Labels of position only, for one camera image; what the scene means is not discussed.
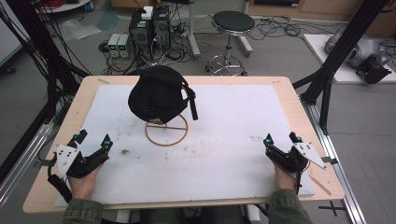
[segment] person's left hand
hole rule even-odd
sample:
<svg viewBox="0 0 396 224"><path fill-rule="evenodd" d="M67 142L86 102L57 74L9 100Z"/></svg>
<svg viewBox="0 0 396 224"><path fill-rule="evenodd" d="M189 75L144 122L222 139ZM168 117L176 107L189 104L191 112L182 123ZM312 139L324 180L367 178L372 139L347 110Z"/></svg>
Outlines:
<svg viewBox="0 0 396 224"><path fill-rule="evenodd" d="M85 199L90 200L93 189L95 188L95 180L99 170L102 168L103 164L94 169L90 174L82 177L75 178L69 176L70 188L72 189L73 199Z"/></svg>

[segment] black stool seat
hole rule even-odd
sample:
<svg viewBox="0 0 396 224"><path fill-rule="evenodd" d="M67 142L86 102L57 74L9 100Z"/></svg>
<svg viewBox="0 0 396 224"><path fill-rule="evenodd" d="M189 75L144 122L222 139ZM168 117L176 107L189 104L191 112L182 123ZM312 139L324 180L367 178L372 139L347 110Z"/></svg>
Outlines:
<svg viewBox="0 0 396 224"><path fill-rule="evenodd" d="M247 35L255 26L249 15L239 11L221 11L213 16L213 26L229 35Z"/></svg>

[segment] cardboard box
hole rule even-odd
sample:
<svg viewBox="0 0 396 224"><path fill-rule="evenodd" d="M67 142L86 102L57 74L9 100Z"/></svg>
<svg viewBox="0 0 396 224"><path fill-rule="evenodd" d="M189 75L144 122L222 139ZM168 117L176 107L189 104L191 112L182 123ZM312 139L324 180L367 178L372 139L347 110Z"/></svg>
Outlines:
<svg viewBox="0 0 396 224"><path fill-rule="evenodd" d="M156 7L160 0L111 0L111 6L116 8Z"/></svg>
<svg viewBox="0 0 396 224"><path fill-rule="evenodd" d="M381 13L375 18L367 29L370 37L394 37L396 35L396 1L389 1Z"/></svg>

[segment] human arm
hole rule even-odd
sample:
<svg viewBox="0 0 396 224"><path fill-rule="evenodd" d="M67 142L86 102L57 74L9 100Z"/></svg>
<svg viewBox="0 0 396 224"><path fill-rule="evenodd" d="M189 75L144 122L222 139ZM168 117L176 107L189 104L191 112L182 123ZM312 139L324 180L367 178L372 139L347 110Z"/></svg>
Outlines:
<svg viewBox="0 0 396 224"><path fill-rule="evenodd" d="M91 201L96 176L101 167L102 165L82 178L68 177L73 198L64 212L63 224L101 223L104 206Z"/></svg>
<svg viewBox="0 0 396 224"><path fill-rule="evenodd" d="M274 167L278 190L271 195L268 222L270 224L312 223L295 193L295 174L286 173L275 163Z"/></svg>

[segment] stool leg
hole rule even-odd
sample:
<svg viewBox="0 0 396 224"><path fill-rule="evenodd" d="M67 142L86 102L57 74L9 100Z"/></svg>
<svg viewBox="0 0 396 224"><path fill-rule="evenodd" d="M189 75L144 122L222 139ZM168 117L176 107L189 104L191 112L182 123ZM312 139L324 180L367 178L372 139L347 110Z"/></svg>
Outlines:
<svg viewBox="0 0 396 224"><path fill-rule="evenodd" d="M231 57L231 36L228 35L228 43L227 47L225 47L224 52L224 66L228 66L230 64L230 57Z"/></svg>

